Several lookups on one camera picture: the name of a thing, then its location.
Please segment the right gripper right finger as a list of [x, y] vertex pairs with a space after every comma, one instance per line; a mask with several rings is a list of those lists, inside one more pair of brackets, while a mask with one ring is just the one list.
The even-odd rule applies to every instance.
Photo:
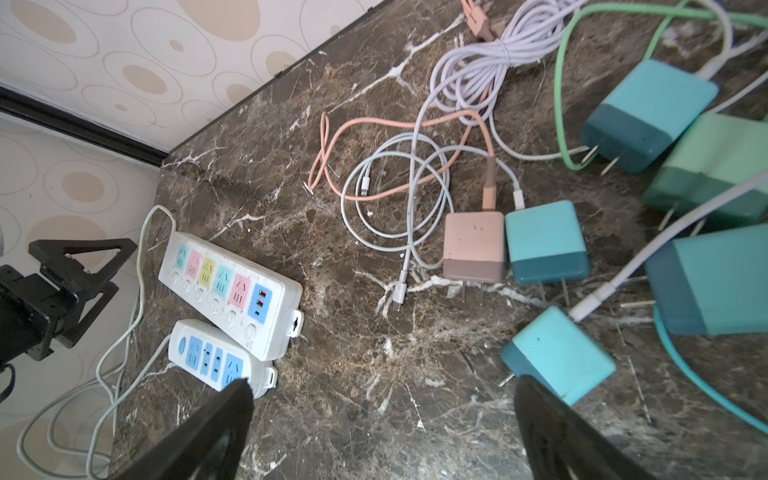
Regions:
[[535, 479], [651, 479], [532, 376], [515, 388], [515, 413]]

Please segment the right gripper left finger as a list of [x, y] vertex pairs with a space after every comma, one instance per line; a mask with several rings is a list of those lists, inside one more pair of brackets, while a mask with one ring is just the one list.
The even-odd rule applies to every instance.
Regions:
[[115, 479], [233, 479], [254, 411], [245, 379], [231, 382]]

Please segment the short white blue power strip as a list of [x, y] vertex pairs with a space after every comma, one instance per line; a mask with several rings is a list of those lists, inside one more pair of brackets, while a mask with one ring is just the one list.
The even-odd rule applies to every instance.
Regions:
[[168, 358], [216, 391], [244, 379], [254, 399], [275, 388], [278, 381], [271, 361], [258, 360], [217, 327], [195, 319], [175, 323]]

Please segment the teal charger plug front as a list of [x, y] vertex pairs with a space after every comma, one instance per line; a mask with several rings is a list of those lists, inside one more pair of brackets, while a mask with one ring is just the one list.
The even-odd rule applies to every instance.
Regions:
[[501, 349], [517, 377], [531, 376], [573, 405], [616, 371], [612, 357], [557, 307], [550, 307]]

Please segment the long white colourful power strip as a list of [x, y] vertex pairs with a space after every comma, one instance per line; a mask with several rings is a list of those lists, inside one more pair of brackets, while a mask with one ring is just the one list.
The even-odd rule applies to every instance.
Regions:
[[261, 361], [301, 334], [299, 282], [194, 235], [171, 233], [158, 279]]

